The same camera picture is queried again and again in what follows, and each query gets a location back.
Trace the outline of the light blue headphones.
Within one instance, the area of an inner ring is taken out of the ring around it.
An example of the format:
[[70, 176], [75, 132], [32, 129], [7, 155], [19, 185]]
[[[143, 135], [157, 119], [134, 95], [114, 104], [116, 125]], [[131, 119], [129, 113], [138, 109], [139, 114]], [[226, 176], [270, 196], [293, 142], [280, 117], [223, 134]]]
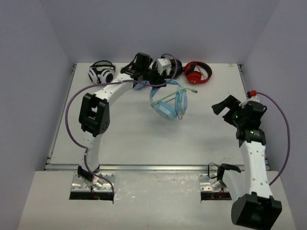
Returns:
[[173, 93], [154, 101], [154, 96], [159, 91], [159, 88], [152, 88], [149, 93], [151, 107], [163, 118], [168, 120], [174, 120], [178, 118], [183, 119], [188, 106], [187, 91], [181, 83], [176, 80], [171, 80], [169, 85], [174, 85], [177, 90]]

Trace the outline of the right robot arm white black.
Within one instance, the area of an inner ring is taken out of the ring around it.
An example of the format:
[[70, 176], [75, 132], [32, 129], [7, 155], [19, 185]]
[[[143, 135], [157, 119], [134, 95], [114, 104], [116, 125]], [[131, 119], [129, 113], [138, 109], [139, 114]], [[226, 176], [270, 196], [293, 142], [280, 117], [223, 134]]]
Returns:
[[254, 230], [270, 230], [282, 212], [282, 203], [274, 199], [265, 164], [266, 137], [261, 130], [261, 118], [267, 107], [256, 94], [244, 102], [232, 95], [212, 105], [223, 119], [236, 128], [236, 139], [243, 157], [244, 171], [223, 163], [217, 170], [217, 181], [227, 187], [233, 201], [231, 221], [234, 225]]

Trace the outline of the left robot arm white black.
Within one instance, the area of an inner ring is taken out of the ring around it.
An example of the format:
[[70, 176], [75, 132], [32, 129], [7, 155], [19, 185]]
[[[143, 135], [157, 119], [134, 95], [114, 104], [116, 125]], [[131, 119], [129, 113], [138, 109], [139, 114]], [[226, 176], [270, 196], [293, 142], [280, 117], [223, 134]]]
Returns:
[[120, 70], [120, 73], [102, 90], [83, 96], [79, 123], [84, 132], [85, 154], [78, 166], [78, 175], [88, 182], [94, 179], [99, 168], [98, 155], [102, 134], [110, 125], [110, 107], [125, 92], [146, 81], [150, 86], [165, 86], [165, 72], [171, 67], [171, 61], [162, 57], [152, 64], [152, 58], [137, 53], [134, 60]]

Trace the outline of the pink blue cat-ear headphones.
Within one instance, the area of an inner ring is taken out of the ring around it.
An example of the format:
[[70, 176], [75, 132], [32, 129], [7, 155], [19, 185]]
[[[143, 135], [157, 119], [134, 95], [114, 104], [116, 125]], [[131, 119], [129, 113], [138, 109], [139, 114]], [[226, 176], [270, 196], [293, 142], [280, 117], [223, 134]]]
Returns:
[[142, 88], [147, 87], [148, 84], [150, 84], [148, 81], [143, 80], [143, 81], [141, 81], [141, 83], [134, 83], [133, 84], [133, 89], [134, 90], [140, 90]]

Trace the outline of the red black headphones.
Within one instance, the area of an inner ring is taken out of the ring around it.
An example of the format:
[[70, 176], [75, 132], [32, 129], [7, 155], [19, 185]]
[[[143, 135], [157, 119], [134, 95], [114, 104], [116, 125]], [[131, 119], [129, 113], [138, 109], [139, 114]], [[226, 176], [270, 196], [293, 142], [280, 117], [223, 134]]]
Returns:
[[200, 61], [189, 62], [183, 72], [190, 84], [205, 84], [213, 74], [211, 67]]

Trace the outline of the white black headphones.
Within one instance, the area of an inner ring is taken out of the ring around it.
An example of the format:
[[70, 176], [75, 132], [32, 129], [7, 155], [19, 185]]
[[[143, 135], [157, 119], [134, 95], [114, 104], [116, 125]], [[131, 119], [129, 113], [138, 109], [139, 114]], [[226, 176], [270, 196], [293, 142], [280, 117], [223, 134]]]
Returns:
[[116, 73], [116, 66], [108, 60], [100, 60], [89, 67], [88, 77], [93, 84], [110, 83]]

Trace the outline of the black headset with microphone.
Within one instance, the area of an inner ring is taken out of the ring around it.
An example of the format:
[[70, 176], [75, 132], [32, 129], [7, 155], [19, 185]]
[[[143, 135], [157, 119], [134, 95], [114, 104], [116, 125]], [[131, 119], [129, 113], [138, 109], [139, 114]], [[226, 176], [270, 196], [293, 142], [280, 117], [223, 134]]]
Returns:
[[171, 67], [166, 70], [165, 79], [177, 79], [183, 72], [182, 62], [178, 59], [170, 59]]

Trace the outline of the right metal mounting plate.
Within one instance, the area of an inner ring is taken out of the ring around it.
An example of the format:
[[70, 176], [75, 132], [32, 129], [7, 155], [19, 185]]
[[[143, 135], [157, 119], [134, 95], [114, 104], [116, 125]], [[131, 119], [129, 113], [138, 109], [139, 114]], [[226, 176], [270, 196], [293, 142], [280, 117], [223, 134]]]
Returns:
[[228, 192], [228, 188], [223, 186], [219, 181], [217, 181], [215, 173], [210, 174], [199, 174], [199, 183], [200, 183], [200, 191], [201, 192]]

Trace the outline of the metal mounting plate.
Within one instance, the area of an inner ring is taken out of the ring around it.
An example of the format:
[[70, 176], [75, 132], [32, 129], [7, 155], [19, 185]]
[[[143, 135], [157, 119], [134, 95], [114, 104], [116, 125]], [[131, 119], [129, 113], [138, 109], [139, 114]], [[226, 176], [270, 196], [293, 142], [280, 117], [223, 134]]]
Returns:
[[215, 173], [210, 174], [199, 174], [199, 183], [200, 183], [200, 191], [201, 192], [228, 192], [228, 188], [223, 186], [219, 181], [217, 181]]
[[115, 174], [111, 172], [98, 172], [97, 173], [100, 177], [104, 177], [103, 180], [100, 177], [94, 177], [92, 182], [89, 182], [79, 176], [77, 173], [74, 174], [71, 184], [71, 191], [72, 192], [90, 192], [91, 188], [95, 192], [112, 192], [112, 187], [110, 184], [115, 186]]

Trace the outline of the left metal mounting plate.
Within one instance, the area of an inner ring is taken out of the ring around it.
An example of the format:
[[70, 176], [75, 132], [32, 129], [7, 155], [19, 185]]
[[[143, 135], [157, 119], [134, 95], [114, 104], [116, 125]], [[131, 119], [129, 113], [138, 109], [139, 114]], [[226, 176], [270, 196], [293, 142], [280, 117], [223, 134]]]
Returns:
[[112, 192], [112, 187], [110, 184], [115, 186], [115, 174], [111, 172], [98, 172], [97, 173], [100, 177], [104, 177], [103, 180], [100, 177], [94, 177], [92, 182], [89, 182], [79, 176], [77, 173], [74, 174], [71, 184], [71, 191], [72, 192], [90, 192], [91, 188], [95, 192]]

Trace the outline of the aluminium table edge rail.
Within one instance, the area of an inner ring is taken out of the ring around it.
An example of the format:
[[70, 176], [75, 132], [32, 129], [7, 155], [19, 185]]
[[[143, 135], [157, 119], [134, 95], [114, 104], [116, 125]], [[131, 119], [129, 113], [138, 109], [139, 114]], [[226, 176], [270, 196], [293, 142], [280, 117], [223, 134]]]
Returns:
[[[78, 164], [46, 164], [45, 170], [77, 170]], [[100, 165], [102, 171], [206, 171], [207, 165]]]

